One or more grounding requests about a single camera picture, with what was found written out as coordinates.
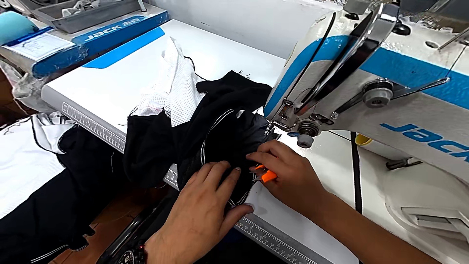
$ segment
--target ruler scale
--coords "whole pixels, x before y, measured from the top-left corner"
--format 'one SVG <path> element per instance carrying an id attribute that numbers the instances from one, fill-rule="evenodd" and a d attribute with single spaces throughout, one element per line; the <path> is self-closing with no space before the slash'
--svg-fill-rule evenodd
<path id="1" fill-rule="evenodd" d="M 43 87 L 42 98 L 64 115 L 95 134 L 121 153 L 124 153 L 126 135 L 90 111 L 71 101 L 47 85 Z M 177 165 L 172 164 L 164 181 L 179 190 L 177 186 Z M 292 264 L 332 264 L 318 253 L 299 243 L 255 214 L 243 217 L 235 228 L 254 242 Z"/>

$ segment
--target hand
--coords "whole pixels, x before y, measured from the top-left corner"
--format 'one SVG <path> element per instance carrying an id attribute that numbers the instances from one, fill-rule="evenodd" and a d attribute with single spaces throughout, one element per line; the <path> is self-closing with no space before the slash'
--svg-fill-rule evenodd
<path id="1" fill-rule="evenodd" d="M 246 158 L 277 174 L 275 180 L 262 182 L 275 198 L 311 220 L 322 211 L 330 193 L 322 186 L 307 158 L 276 140 L 260 145 L 257 152 Z"/>
<path id="2" fill-rule="evenodd" d="M 224 209 L 241 169 L 236 168 L 219 186 L 227 161 L 207 163 L 194 173 L 174 203 L 163 227 L 145 243 L 148 264 L 188 264 L 209 252 L 246 214 L 239 205 L 224 216 Z"/>

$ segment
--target white garment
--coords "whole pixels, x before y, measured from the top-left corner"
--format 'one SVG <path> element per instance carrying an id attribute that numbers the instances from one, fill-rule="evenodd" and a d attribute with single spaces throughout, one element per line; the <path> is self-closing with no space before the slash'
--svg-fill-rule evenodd
<path id="1" fill-rule="evenodd" d="M 171 127 L 175 127 L 190 120 L 204 97 L 205 94 L 196 89 L 196 83 L 201 79 L 172 38 L 168 39 L 158 65 L 156 82 L 141 90 L 135 115 L 157 115 L 164 107 L 166 115 L 171 118 Z"/>
<path id="2" fill-rule="evenodd" d="M 54 112 L 32 115 L 0 131 L 0 219 L 64 170 L 56 153 L 63 154 L 59 140 L 73 125 Z"/>

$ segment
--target white mesh fabric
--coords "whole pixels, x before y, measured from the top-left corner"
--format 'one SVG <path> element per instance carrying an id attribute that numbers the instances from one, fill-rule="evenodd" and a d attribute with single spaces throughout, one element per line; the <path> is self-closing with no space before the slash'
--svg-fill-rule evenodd
<path id="1" fill-rule="evenodd" d="M 198 81 L 191 61 L 184 58 L 177 42 L 168 39 L 166 51 L 159 61 L 157 81 L 142 89 L 136 114 L 157 115 L 164 107 L 172 127 L 189 121 L 205 95 L 197 91 Z"/>

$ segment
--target black garment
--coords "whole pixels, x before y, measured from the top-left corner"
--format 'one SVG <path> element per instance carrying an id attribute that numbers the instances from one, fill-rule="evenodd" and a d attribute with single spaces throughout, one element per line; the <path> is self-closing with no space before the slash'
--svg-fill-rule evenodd
<path id="1" fill-rule="evenodd" d="M 175 163 L 178 187 L 182 189 L 202 163 L 225 159 L 233 168 L 242 169 L 237 185 L 242 191 L 236 190 L 232 196 L 233 201 L 240 201 L 252 186 L 248 168 L 255 165 L 246 161 L 245 155 L 267 140 L 264 136 L 267 122 L 252 112 L 265 104 L 271 88 L 233 71 L 220 80 L 199 82 L 196 87 L 200 93 L 207 94 L 186 123 L 171 128 L 171 120 L 164 111 L 156 116 L 128 118 L 126 175 L 143 187 L 154 187 Z M 237 118 L 240 110 L 244 112 Z M 201 161 L 206 138 L 205 160 Z"/>
<path id="2" fill-rule="evenodd" d="M 122 156 L 101 139 L 77 126 L 59 142 L 65 169 L 0 219 L 0 263 L 49 263 L 86 247 L 83 235 L 122 186 Z"/>
<path id="3" fill-rule="evenodd" d="M 197 154 L 182 161 L 178 167 L 178 186 L 184 187 L 190 177 L 205 163 L 226 160 L 232 168 L 240 167 L 242 172 L 228 202 L 232 206 L 243 204 L 254 184 L 252 180 L 256 177 L 249 171 L 249 167 L 257 165 L 256 162 L 247 160 L 246 155 L 256 151 L 262 143 L 277 139 L 280 135 L 264 135 L 267 120 L 251 112 L 229 109 L 216 120 Z M 222 180 L 230 172 L 231 170 L 227 170 Z"/>

